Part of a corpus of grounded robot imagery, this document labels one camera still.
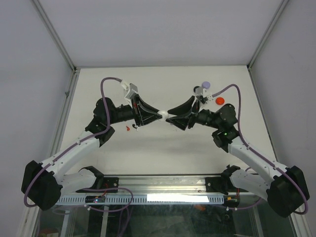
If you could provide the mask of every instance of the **gray wall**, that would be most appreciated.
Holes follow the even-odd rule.
[[[1,1],[0,35],[0,230],[12,237],[25,165],[47,155],[71,71],[31,1]]]
[[[291,1],[253,67],[277,158],[305,174],[316,236],[316,1]]]

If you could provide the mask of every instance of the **red circle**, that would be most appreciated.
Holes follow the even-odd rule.
[[[225,103],[225,100],[223,97],[216,98],[216,104],[223,105]]]

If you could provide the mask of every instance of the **red object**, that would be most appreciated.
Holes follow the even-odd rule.
[[[225,100],[223,97],[216,98],[216,104],[223,105],[225,103]]]

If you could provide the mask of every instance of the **robotic arm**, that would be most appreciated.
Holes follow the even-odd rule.
[[[50,209],[65,194],[83,188],[100,189],[104,184],[103,174],[92,166],[75,174],[65,174],[88,153],[103,146],[114,134],[112,127],[107,128],[108,116],[110,124],[133,119],[136,126],[144,126],[156,120],[165,120],[181,130],[191,129],[196,123],[215,128],[216,131],[212,133],[215,144],[244,161],[258,175],[249,174],[237,166],[228,166],[221,174],[220,182],[212,184],[212,188],[226,195],[231,187],[252,192],[266,200],[283,217],[290,215],[309,199],[305,178],[299,168],[288,168],[276,161],[272,163],[242,136],[238,122],[240,111],[237,119],[233,105],[225,104],[216,112],[202,109],[214,96],[205,83],[195,87],[195,95],[187,102],[168,112],[146,104],[140,98],[135,85],[125,81],[120,81],[120,84],[124,88],[128,105],[115,107],[110,98],[105,98],[107,113],[101,98],[96,103],[92,121],[72,146],[41,163],[32,161],[26,166],[22,192],[27,193],[42,210]]]

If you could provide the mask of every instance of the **purple circle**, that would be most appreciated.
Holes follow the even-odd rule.
[[[209,83],[208,81],[204,81],[204,82],[202,83],[202,87],[203,87],[204,89],[209,89],[209,88],[211,87],[211,83]]]

